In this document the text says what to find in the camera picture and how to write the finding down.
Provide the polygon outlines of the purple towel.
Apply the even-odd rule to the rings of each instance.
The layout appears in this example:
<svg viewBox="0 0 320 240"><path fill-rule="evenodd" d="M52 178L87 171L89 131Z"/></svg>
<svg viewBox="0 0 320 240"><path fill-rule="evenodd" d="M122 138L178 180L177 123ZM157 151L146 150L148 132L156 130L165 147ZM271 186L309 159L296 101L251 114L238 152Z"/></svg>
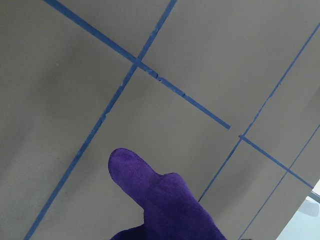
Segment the purple towel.
<svg viewBox="0 0 320 240"><path fill-rule="evenodd" d="M143 224L114 240L224 240L212 217L177 173L159 174L129 149L108 160L112 180L143 209Z"/></svg>

